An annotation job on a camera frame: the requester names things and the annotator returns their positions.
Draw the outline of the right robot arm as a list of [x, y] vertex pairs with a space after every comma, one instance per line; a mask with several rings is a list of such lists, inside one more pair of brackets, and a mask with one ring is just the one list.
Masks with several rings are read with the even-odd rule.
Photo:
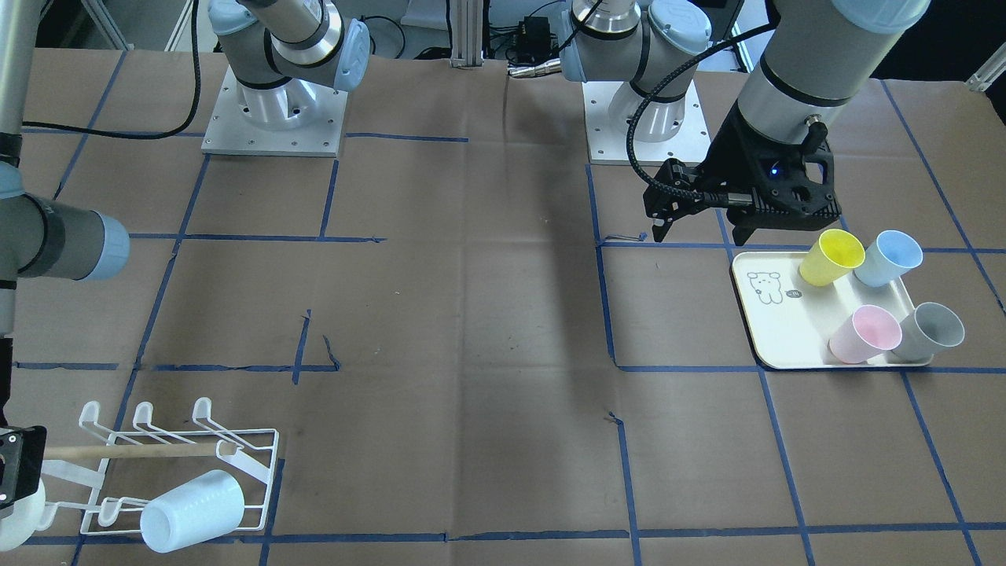
[[[20, 171], [25, 127], [155, 141], [187, 131], [202, 95], [199, 61], [184, 120], [171, 129], [104, 131], [24, 118], [30, 65], [46, 4], [2, 3], [2, 398], [9, 398], [16, 290], [23, 279], [104, 280], [129, 258], [121, 223], [93, 209], [32, 196]], [[211, 30], [229, 74], [205, 129], [205, 153], [331, 156], [343, 137], [348, 95], [362, 82], [370, 33], [333, 1], [209, 1]]]

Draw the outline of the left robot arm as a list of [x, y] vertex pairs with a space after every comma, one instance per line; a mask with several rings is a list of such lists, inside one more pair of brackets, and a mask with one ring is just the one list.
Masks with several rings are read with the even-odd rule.
[[683, 101], [697, 65], [727, 47], [711, 44], [704, 11], [688, 1], [571, 1], [556, 23], [558, 57], [568, 80], [618, 80], [636, 98], [619, 122], [626, 158], [646, 183], [653, 239], [663, 241], [683, 216], [722, 208], [741, 246], [756, 230], [822, 230], [840, 219], [829, 128], [928, 6], [769, 1], [769, 22], [732, 39], [770, 32], [704, 159], [669, 158], [657, 175], [637, 156], [644, 112]]

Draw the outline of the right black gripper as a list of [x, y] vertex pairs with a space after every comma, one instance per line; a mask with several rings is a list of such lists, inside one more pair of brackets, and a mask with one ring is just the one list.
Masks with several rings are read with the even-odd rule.
[[47, 427], [2, 428], [2, 518], [13, 513], [15, 504], [40, 491], [40, 477]]

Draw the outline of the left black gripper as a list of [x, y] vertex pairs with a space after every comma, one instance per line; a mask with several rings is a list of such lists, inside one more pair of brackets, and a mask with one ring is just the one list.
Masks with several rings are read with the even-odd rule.
[[662, 243], [673, 222], [708, 208], [726, 209], [737, 247], [758, 229], [820, 230], [837, 222], [842, 209], [827, 136], [814, 118], [798, 128], [797, 143], [780, 143], [733, 106], [700, 165], [668, 159], [644, 190], [653, 240]]

